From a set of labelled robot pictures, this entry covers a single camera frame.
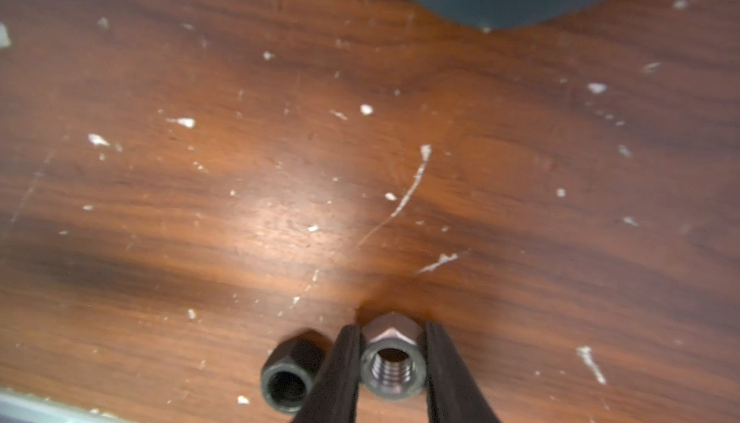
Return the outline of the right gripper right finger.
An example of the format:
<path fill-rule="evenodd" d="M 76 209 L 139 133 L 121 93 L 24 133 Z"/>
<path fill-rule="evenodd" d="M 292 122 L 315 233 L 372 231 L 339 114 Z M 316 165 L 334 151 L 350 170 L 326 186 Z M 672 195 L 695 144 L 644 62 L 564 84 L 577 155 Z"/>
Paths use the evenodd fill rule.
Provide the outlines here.
<path fill-rule="evenodd" d="M 430 422 L 500 423 L 443 325 L 425 325 Z"/>

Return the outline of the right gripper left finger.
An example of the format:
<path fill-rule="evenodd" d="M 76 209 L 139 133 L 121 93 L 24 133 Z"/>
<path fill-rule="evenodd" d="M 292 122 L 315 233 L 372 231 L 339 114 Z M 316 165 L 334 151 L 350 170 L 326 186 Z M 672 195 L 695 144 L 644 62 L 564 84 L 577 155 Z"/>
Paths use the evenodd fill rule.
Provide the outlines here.
<path fill-rule="evenodd" d="M 292 419 L 294 423 L 357 421 L 362 346 L 359 326 L 347 325 L 340 330 L 306 402 Z"/>

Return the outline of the silver hex nut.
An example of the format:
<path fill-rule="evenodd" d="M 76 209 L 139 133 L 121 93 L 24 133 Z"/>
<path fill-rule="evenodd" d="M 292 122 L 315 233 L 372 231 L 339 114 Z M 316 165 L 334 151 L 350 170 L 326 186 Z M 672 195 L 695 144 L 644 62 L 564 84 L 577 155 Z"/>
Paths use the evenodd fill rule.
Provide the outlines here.
<path fill-rule="evenodd" d="M 404 401 L 427 383 L 424 329 L 398 312 L 386 313 L 362 328 L 360 380 L 385 401 Z"/>

